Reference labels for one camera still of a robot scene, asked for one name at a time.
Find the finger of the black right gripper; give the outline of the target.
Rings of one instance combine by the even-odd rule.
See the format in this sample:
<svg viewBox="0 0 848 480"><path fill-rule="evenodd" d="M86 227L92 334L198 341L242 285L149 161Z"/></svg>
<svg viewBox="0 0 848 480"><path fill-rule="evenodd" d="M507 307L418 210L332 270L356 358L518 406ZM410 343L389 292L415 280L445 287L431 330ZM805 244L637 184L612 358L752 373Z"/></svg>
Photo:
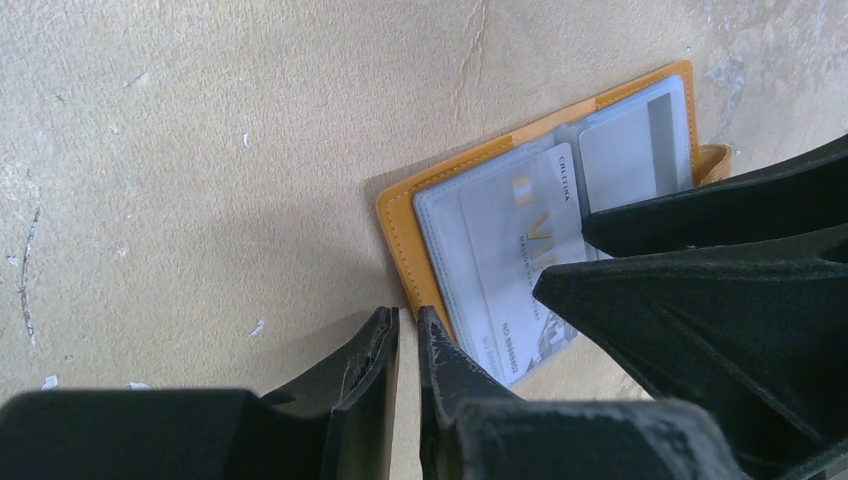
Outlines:
<svg viewBox="0 0 848 480"><path fill-rule="evenodd" d="M535 298L652 397L707 411L749 476L847 452L847 229L547 268Z"/></svg>
<svg viewBox="0 0 848 480"><path fill-rule="evenodd" d="M590 214L584 239L613 256L737 245L847 221L847 139L675 194Z"/></svg>

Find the yellow leather card holder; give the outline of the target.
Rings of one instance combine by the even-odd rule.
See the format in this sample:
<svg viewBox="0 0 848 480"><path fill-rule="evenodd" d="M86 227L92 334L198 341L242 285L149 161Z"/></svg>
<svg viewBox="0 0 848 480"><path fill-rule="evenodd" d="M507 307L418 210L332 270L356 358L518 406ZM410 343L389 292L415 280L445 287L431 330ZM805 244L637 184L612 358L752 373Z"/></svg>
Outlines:
<svg viewBox="0 0 848 480"><path fill-rule="evenodd" d="M583 221L592 212L578 149L578 135L599 113L632 98L653 93L679 92L684 96L689 128L694 186L727 177L733 152L723 144L698 140L692 65L681 60L600 95L558 110L511 133L440 162L387 188L377 198L376 210L403 287L414 308L434 307L449 335L489 375L507 387L496 352L471 240L460 205L460 190L497 168L566 143L572 148L574 189ZM587 261L607 257L583 237Z"/></svg>

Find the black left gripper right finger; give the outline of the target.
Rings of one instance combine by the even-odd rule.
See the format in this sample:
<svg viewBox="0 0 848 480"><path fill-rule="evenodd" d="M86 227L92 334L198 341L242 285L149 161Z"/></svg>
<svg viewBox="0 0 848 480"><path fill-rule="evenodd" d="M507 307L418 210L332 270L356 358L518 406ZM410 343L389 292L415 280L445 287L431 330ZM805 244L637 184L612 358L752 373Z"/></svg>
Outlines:
<svg viewBox="0 0 848 480"><path fill-rule="evenodd" d="M703 409L678 400L528 401L417 315L426 479L740 479Z"/></svg>

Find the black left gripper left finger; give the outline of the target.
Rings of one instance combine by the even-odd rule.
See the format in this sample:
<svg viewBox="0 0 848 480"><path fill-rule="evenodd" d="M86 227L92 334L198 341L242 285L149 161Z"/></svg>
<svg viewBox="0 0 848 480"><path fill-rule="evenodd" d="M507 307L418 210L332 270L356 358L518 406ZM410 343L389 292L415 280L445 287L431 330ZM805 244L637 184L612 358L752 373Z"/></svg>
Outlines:
<svg viewBox="0 0 848 480"><path fill-rule="evenodd" d="M386 479L399 312L281 387L48 390L1 409L5 479Z"/></svg>

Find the white VIP card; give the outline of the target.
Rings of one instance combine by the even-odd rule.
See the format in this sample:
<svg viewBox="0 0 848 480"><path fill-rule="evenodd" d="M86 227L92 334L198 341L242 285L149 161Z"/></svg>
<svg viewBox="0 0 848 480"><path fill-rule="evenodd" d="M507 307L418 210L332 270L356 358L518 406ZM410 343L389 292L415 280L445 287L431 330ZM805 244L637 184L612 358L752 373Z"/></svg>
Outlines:
<svg viewBox="0 0 848 480"><path fill-rule="evenodd" d="M587 259L574 180L572 148L562 143L499 167L459 193L508 386L577 336L533 295L546 268Z"/></svg>

